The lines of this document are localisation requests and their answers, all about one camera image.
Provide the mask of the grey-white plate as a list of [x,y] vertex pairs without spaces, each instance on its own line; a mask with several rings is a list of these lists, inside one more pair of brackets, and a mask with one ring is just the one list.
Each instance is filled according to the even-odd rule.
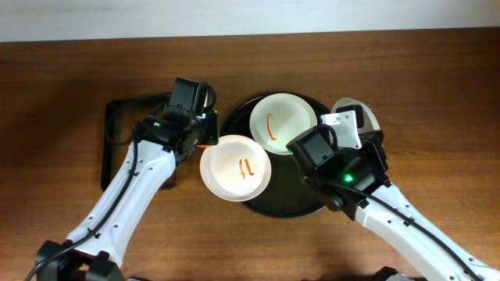
[[354,111],[358,133],[369,133],[380,130],[380,124],[378,123],[372,110],[368,105],[359,100],[355,100],[353,98],[341,98],[334,104],[331,112],[344,112],[346,111],[346,107],[350,106],[355,106]]

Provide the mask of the orange green sponge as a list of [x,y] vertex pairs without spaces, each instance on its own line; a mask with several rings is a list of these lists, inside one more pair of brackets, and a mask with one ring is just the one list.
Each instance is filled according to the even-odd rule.
[[205,114],[204,118],[198,121],[200,123],[200,134],[197,145],[205,147],[217,145],[220,133],[218,112],[212,109]]

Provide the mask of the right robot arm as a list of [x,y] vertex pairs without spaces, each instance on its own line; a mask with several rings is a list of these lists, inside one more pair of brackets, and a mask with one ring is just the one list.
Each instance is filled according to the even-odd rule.
[[343,148],[334,129],[318,125],[287,144],[304,184],[332,212],[344,212],[390,244],[427,280],[497,280],[499,271],[465,251],[419,213],[390,181],[384,135],[362,133]]

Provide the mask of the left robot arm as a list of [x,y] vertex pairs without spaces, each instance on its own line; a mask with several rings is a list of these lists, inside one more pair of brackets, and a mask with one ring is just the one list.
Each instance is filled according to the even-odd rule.
[[173,91],[132,126],[123,164],[98,203],[63,243],[44,242],[26,278],[122,280],[127,245],[157,191],[198,146],[217,144],[215,104],[211,85],[176,78]]

